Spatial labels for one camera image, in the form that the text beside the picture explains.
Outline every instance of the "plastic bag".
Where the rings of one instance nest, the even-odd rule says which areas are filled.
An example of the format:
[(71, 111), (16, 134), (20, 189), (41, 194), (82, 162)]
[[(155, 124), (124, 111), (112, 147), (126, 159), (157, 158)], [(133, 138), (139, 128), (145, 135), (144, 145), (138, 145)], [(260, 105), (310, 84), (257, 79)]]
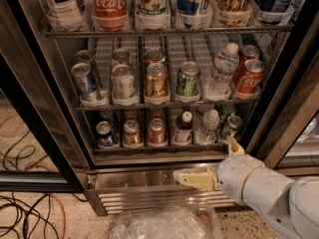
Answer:
[(185, 206), (120, 215), (109, 239), (207, 239), (209, 231)]

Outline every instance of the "clear bottle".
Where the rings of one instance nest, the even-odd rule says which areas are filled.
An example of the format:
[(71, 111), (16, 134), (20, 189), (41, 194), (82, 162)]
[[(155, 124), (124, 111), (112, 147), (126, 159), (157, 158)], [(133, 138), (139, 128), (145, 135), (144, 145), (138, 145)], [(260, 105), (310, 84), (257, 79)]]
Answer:
[(213, 60), (208, 90), (211, 95), (224, 95), (239, 64), (238, 45), (229, 43)]
[(192, 114), (184, 112), (176, 118), (173, 141), (188, 143), (191, 141), (192, 132)]
[(198, 143), (208, 145), (216, 141), (215, 130), (219, 126), (219, 116), (217, 110), (211, 110), (203, 115), (198, 131)]

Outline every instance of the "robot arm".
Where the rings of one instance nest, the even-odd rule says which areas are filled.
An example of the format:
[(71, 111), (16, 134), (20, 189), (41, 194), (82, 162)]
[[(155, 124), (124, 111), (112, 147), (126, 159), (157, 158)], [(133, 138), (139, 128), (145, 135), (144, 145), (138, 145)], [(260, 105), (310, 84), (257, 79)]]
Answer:
[(224, 160), (217, 175), (222, 192), (257, 211), (280, 238), (319, 238), (319, 177), (294, 181), (246, 154)]

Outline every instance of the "beverage cooler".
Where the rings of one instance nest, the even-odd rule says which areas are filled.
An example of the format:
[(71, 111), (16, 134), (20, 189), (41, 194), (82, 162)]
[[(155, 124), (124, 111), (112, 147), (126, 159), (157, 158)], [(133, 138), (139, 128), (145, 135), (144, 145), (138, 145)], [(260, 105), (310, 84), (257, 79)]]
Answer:
[(217, 170), (228, 135), (318, 174), (318, 3), (269, 1), (0, 0), (3, 99), (56, 167), (5, 169), (5, 153), (1, 190), (83, 192), (97, 215), (232, 206), (173, 178)]

